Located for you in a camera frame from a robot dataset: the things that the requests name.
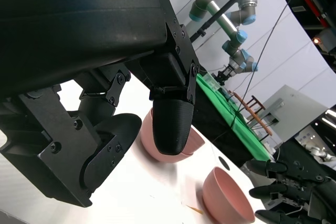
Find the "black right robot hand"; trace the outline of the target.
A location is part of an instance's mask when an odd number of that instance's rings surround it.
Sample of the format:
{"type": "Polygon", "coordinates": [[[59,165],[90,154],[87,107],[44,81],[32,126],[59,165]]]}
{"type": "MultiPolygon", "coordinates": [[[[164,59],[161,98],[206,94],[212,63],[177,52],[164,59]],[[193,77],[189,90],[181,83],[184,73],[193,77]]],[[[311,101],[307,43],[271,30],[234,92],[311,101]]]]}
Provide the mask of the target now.
{"type": "Polygon", "coordinates": [[[255,216],[265,223],[335,223],[335,180],[322,165],[288,164],[284,161],[248,161],[247,168],[275,179],[274,184],[251,189],[256,199],[281,199],[289,205],[308,207],[307,215],[297,218],[271,210],[257,210],[255,216]]]}

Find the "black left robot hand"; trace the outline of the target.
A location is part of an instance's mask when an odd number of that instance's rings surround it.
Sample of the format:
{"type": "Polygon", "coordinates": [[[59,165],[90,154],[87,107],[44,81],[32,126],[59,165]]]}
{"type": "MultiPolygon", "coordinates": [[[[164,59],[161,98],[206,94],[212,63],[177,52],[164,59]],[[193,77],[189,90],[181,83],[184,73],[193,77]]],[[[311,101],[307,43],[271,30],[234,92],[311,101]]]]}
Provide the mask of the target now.
{"type": "Polygon", "coordinates": [[[198,69],[170,0],[1,0],[1,154],[45,196],[89,207],[142,125],[115,114],[124,85],[150,89],[154,144],[174,156],[198,69]]]}

